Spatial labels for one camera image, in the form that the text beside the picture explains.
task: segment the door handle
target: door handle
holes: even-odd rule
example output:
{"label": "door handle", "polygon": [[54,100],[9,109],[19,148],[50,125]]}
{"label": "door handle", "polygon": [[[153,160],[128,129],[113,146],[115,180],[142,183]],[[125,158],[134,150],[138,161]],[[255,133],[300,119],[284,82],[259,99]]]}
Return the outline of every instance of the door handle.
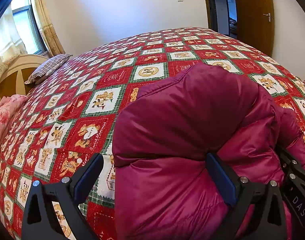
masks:
{"label": "door handle", "polygon": [[271,22],[271,14],[270,14],[270,13],[268,13],[268,14],[263,14],[263,15],[268,16],[268,21]]}

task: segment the white wall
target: white wall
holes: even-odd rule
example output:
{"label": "white wall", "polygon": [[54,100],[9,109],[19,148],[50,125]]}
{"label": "white wall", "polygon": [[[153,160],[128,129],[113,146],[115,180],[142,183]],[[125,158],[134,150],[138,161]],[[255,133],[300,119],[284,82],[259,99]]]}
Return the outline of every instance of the white wall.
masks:
{"label": "white wall", "polygon": [[296,0],[273,0],[275,42],[272,57],[305,79],[305,12]]}
{"label": "white wall", "polygon": [[139,33],[208,27],[205,0],[46,0],[65,51],[77,56]]}
{"label": "white wall", "polygon": [[218,32],[229,35],[227,0],[215,0],[215,2],[218,19]]}

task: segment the curtain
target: curtain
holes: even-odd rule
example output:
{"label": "curtain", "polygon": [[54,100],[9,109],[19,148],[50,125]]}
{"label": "curtain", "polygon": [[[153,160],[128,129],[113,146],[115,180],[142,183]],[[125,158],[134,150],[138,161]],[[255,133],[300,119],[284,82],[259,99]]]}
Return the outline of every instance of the curtain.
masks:
{"label": "curtain", "polygon": [[9,5],[0,18],[0,77],[9,64],[23,54],[27,54],[26,47],[19,36]]}
{"label": "curtain", "polygon": [[50,20],[45,0],[31,0],[32,10],[41,36],[52,56],[64,54],[65,51],[57,37],[54,26]]}

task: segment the pink blanket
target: pink blanket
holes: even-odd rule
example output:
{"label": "pink blanket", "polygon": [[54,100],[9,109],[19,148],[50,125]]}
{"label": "pink blanket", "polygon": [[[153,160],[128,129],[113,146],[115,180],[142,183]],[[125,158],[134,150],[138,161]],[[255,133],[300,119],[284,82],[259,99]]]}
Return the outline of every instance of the pink blanket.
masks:
{"label": "pink blanket", "polygon": [[3,97],[0,101],[0,146],[8,133],[12,117],[26,100],[26,96],[13,95],[12,97]]}

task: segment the bed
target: bed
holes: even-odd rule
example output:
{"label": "bed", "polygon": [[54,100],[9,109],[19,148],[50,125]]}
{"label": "bed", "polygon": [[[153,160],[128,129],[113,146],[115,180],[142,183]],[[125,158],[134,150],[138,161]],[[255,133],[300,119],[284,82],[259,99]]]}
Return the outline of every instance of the bed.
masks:
{"label": "bed", "polygon": [[[59,182],[98,152],[104,157],[103,171],[79,208],[99,238],[116,239],[116,117],[136,100],[140,87],[175,76],[199,61],[220,65],[266,88],[280,106],[294,110],[305,141],[305,84],[247,44],[195,27],[105,44],[70,60],[34,87],[16,114],[0,150],[0,219],[9,233],[20,239],[33,181]],[[65,236],[75,239],[60,206],[53,204]]]}

